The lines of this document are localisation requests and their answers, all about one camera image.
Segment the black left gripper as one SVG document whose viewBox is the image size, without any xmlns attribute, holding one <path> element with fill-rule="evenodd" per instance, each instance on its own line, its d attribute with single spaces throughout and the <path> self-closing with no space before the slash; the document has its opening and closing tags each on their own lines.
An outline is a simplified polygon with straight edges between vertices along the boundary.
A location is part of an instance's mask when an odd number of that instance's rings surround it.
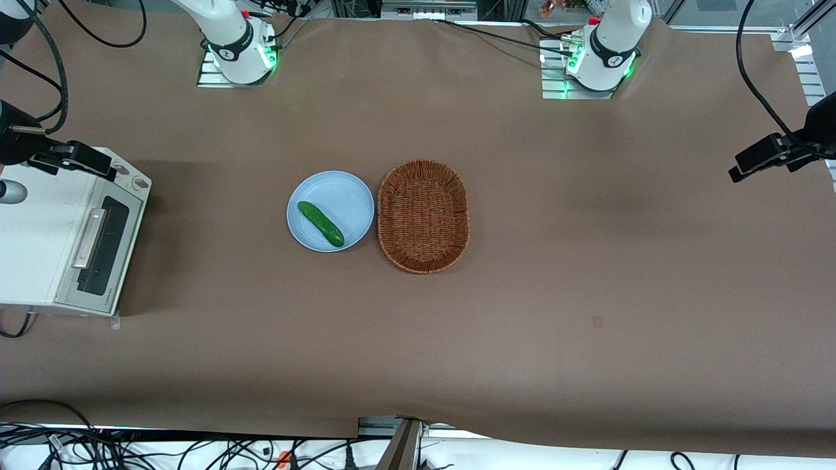
<svg viewBox="0 0 836 470">
<path fill-rule="evenodd" d="M 833 160 L 835 150 L 835 93 L 810 107 L 803 128 L 791 137 L 789 172 L 797 172 L 816 161 Z M 780 166 L 784 146 L 781 134 L 769 134 L 735 155 L 735 166 L 728 170 L 734 183 L 762 170 Z"/>
</svg>

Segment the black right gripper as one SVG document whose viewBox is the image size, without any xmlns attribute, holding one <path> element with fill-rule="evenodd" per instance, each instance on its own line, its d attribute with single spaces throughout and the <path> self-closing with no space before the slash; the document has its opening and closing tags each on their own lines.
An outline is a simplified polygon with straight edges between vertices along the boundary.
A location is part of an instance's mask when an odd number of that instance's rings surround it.
<svg viewBox="0 0 836 470">
<path fill-rule="evenodd" d="M 53 160 L 53 146 L 57 142 L 48 138 L 38 121 L 24 111 L 6 101 L 2 102 L 1 112 L 1 165 L 2 167 L 24 165 L 47 173 L 57 173 L 53 164 L 32 163 L 32 158 L 45 155 Z M 65 170 L 78 170 L 98 176 L 107 181 L 115 181 L 117 170 L 112 166 L 112 158 L 97 149 L 81 142 L 68 142 L 63 146 L 60 167 Z"/>
</svg>

